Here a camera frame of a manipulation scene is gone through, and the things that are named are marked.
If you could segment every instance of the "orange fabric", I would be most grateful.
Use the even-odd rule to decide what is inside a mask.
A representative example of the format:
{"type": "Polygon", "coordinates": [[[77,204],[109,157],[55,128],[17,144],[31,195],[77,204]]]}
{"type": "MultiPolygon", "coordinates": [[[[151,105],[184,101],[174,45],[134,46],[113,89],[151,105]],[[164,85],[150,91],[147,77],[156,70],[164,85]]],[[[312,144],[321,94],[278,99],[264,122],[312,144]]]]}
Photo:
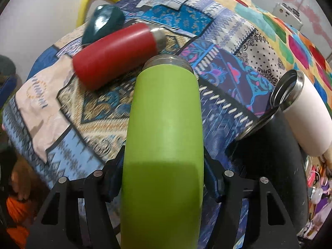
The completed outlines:
{"type": "MultiPolygon", "coordinates": [[[[27,218],[32,216],[30,201],[22,203],[13,197],[8,197],[6,204],[10,217],[17,224],[23,223],[27,218]]],[[[16,228],[8,228],[7,233],[21,249],[24,249],[29,235],[29,231],[25,227],[18,225],[16,228]]]]}
{"type": "Polygon", "coordinates": [[[16,228],[8,228],[7,233],[21,249],[25,248],[29,236],[29,231],[25,227],[17,226],[16,228]]]}

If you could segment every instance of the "tiled wall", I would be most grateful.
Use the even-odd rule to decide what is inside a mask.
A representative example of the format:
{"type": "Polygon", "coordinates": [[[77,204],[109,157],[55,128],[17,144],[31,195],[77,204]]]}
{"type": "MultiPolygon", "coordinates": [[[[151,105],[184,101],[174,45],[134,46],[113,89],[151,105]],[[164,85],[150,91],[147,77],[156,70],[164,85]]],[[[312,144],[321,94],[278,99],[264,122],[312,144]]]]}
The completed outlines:
{"type": "Polygon", "coordinates": [[[300,12],[301,32],[327,59],[332,53],[332,26],[316,0],[252,0],[257,6],[272,12],[277,3],[286,3],[300,12]]]}

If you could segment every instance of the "wall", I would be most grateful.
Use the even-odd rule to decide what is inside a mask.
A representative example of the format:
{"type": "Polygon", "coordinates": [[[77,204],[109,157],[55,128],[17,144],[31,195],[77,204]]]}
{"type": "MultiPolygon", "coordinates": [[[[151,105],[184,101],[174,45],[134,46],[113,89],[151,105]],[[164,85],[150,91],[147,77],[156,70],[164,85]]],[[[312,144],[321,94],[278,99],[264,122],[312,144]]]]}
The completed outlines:
{"type": "Polygon", "coordinates": [[[301,32],[321,51],[325,59],[332,53],[332,26],[316,0],[252,0],[264,10],[273,11],[276,3],[286,3],[300,12],[301,32]]]}
{"type": "Polygon", "coordinates": [[[37,57],[75,29],[80,1],[10,0],[0,15],[0,54],[14,61],[23,82],[37,57]]]}

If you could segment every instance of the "red bottle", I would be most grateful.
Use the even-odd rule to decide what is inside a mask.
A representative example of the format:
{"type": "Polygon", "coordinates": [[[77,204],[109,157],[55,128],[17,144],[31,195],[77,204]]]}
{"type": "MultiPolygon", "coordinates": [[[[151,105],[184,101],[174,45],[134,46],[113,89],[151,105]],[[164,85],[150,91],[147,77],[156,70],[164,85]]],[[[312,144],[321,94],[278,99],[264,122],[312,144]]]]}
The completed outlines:
{"type": "Polygon", "coordinates": [[[88,90],[96,90],[143,65],[165,46],[166,36],[159,26],[137,23],[99,39],[74,55],[74,71],[88,90]]]}

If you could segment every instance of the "colorful blanket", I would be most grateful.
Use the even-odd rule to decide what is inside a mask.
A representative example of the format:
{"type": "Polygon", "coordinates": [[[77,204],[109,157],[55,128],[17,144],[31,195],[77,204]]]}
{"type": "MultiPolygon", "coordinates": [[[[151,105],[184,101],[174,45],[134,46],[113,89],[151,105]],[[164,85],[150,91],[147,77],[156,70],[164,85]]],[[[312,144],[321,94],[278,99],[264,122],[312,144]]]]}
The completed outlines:
{"type": "MultiPolygon", "coordinates": [[[[229,161],[225,148],[269,108],[273,85],[285,70],[293,66],[306,74],[312,72],[321,95],[329,91],[316,74],[318,62],[310,48],[304,43],[291,44],[301,47],[305,55],[301,57],[308,60],[305,69],[304,58],[297,59],[286,44],[298,33],[278,21],[287,35],[283,37],[278,24],[265,19],[270,28],[264,33],[252,21],[258,9],[234,3],[240,11],[230,9],[229,0],[227,7],[216,0],[121,0],[117,6],[126,16],[126,25],[143,22],[163,27],[167,36],[163,53],[179,55],[191,64],[200,85],[205,146],[226,169],[241,173],[241,162],[229,161]]],[[[71,61],[81,49],[84,28],[77,28],[41,54],[27,82],[4,109],[3,123],[11,142],[50,188],[61,176],[86,177],[115,157],[125,144],[135,79],[141,70],[137,68],[97,92],[85,90],[71,61]]],[[[204,192],[199,248],[209,239],[218,209],[204,192]]],[[[244,200],[236,248],[241,247],[247,211],[244,200]]],[[[80,212],[84,214],[83,202],[80,212]]],[[[118,199],[109,212],[116,226],[118,199]]]]}

